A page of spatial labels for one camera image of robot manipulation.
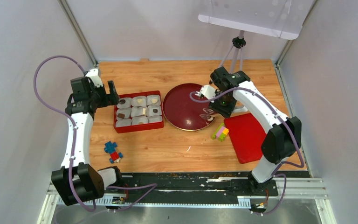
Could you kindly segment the metal tongs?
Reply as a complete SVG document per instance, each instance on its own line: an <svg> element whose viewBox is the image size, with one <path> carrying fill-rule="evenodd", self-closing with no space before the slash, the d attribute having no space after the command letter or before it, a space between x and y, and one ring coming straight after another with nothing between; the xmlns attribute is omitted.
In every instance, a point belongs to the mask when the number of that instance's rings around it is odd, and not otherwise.
<svg viewBox="0 0 358 224"><path fill-rule="evenodd" d="M200 117L206 121L208 121L207 119L209 117L216 117L217 115L219 115L217 112L213 111L212 109L210 108L203 108L202 109L203 113L200 114ZM241 112L248 112L248 109L245 107L245 106L236 106L233 111L231 112L231 114L234 114L234 113L241 113Z"/></svg>

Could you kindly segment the grey tripod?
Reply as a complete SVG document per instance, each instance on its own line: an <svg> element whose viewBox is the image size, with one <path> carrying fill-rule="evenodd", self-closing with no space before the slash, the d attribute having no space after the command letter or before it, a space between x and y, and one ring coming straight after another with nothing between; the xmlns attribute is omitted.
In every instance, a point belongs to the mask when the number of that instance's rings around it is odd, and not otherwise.
<svg viewBox="0 0 358 224"><path fill-rule="evenodd" d="M238 36L232 39L231 45L228 48L225 56L221 60L218 68L224 66L225 61L228 59L231 51L233 50L234 52L233 52L233 55L232 55L229 72L230 73L234 72L234 69L236 67L237 61L239 61L239 70L243 70L243 61L244 61L244 50L243 50L243 48L246 46L246 41L244 39L244 33L245 33L244 30L240 30Z"/></svg>

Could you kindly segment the red box lid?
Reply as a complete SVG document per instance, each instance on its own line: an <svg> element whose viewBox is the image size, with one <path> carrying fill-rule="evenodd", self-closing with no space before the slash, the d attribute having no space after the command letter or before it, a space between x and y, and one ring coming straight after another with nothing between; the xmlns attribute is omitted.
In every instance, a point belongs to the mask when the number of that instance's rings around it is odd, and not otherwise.
<svg viewBox="0 0 358 224"><path fill-rule="evenodd" d="M225 127L240 164L258 161L262 157L261 145L266 133L250 113L224 119Z"/></svg>

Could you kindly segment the green pink toy blocks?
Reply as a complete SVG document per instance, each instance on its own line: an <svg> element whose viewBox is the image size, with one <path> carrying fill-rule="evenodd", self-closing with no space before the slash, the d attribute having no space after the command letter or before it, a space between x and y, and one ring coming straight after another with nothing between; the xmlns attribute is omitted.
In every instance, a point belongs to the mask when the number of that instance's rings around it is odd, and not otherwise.
<svg viewBox="0 0 358 224"><path fill-rule="evenodd" d="M225 126L224 123L221 123L217 130L212 134L211 139L222 142L228 134L229 129Z"/></svg>

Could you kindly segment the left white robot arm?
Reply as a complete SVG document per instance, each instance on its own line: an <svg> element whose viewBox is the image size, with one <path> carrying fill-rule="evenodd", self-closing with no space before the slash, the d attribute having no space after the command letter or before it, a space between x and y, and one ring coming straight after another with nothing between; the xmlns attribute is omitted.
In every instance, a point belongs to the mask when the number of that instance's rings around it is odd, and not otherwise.
<svg viewBox="0 0 358 224"><path fill-rule="evenodd" d="M106 188L118 193L124 180L118 167L95 170L90 164L90 135L98 108L117 105L119 95L113 81L108 81L109 93L90 77L71 80L70 94L64 115L68 118L68 142L59 170L51 181L65 205L84 204L104 196Z"/></svg>

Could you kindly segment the dark red round tray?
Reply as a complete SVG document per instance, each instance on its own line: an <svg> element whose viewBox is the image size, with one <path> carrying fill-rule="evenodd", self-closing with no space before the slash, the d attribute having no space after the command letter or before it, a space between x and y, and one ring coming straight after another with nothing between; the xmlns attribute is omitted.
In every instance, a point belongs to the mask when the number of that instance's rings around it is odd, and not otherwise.
<svg viewBox="0 0 358 224"><path fill-rule="evenodd" d="M214 122L200 117L203 108L209 103L197 103L191 100L190 93L199 91L202 85L186 83L172 88L163 101L163 113L166 120L174 127L185 131L198 131Z"/></svg>

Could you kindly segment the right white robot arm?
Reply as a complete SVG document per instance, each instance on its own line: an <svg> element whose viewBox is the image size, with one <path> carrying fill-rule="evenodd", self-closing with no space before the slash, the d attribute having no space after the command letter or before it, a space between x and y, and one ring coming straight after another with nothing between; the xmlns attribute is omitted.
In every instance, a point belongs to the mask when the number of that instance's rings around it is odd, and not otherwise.
<svg viewBox="0 0 358 224"><path fill-rule="evenodd" d="M243 71L230 74L224 67L215 69L210 82L217 89L209 108L225 118L234 112L237 102L255 117L266 133L261 144L262 157L248 175L248 190L261 194L280 166L294 153L300 155L302 123L298 117L287 117L274 107Z"/></svg>

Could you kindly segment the blue red toy car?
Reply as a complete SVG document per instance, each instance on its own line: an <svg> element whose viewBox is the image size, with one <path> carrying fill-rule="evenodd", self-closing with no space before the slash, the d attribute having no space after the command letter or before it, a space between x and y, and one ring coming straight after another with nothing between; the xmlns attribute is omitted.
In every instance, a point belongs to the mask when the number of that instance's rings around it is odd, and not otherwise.
<svg viewBox="0 0 358 224"><path fill-rule="evenodd" d="M110 163L119 163L120 160L123 158L123 155L122 153L119 153L117 151L117 144L116 142L111 142L111 141L108 141L106 142L105 144L105 147L104 147L104 152L109 154L110 158L109 158L109 161Z"/></svg>

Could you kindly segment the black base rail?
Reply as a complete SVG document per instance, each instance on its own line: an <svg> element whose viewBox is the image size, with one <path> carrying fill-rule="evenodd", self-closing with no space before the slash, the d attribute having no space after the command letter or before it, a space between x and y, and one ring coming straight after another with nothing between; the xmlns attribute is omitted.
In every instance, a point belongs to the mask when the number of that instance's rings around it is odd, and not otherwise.
<svg viewBox="0 0 358 224"><path fill-rule="evenodd" d="M278 196L275 180L256 190L250 172L123 173L116 186L125 187L127 203L234 204L238 196Z"/></svg>

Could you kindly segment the white board on tripod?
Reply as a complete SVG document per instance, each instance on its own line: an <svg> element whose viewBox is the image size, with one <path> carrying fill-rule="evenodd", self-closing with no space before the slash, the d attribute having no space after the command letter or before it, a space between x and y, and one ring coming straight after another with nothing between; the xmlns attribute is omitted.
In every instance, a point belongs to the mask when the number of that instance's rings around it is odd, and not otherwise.
<svg viewBox="0 0 358 224"><path fill-rule="evenodd" d="M294 40L313 3L313 0L204 0L198 19L222 27Z"/></svg>

